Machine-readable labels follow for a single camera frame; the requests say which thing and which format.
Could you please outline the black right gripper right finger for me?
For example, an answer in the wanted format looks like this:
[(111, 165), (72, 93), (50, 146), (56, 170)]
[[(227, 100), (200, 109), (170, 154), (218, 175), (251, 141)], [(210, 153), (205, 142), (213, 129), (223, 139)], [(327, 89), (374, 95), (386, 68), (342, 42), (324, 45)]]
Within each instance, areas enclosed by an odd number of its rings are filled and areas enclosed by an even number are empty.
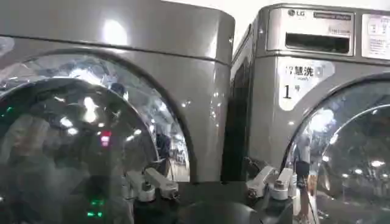
[(244, 159), (247, 173), (246, 187), (250, 198), (263, 198), (270, 194), (274, 200), (294, 198), (294, 170), (278, 171), (264, 161), (249, 157)]

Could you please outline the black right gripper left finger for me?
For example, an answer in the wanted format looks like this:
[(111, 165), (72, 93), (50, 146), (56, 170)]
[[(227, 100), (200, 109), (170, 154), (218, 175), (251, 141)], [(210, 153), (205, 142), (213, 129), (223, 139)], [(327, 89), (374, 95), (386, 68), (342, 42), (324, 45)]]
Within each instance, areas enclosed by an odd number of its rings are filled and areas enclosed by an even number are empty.
[(130, 170), (126, 173), (133, 194), (138, 201), (151, 202), (156, 199), (156, 190), (162, 198), (174, 200), (179, 193), (179, 185), (164, 177), (152, 167), (143, 171)]

